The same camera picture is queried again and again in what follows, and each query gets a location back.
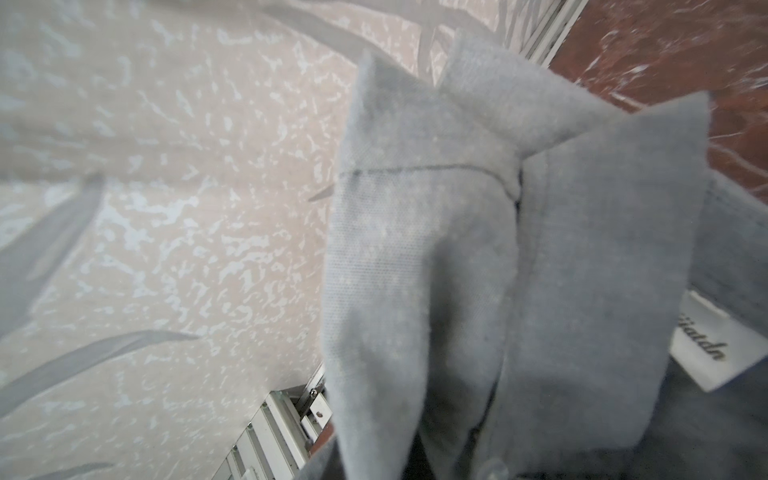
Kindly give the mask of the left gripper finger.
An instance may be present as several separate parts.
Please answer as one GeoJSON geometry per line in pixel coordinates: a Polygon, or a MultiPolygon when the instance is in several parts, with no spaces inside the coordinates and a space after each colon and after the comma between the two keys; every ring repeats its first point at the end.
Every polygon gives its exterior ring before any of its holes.
{"type": "Polygon", "coordinates": [[[423,443],[419,435],[416,435],[405,468],[402,480],[435,480],[431,466],[427,459],[423,443]]]}

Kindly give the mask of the grey long sleeve shirt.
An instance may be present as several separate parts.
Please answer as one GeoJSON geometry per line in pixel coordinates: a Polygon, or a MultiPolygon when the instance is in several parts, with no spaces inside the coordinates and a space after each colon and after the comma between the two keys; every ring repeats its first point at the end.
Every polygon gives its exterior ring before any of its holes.
{"type": "Polygon", "coordinates": [[[707,162],[710,96],[626,113],[458,34],[372,53],[322,295],[334,437],[303,479],[763,479],[767,208],[707,162]]]}

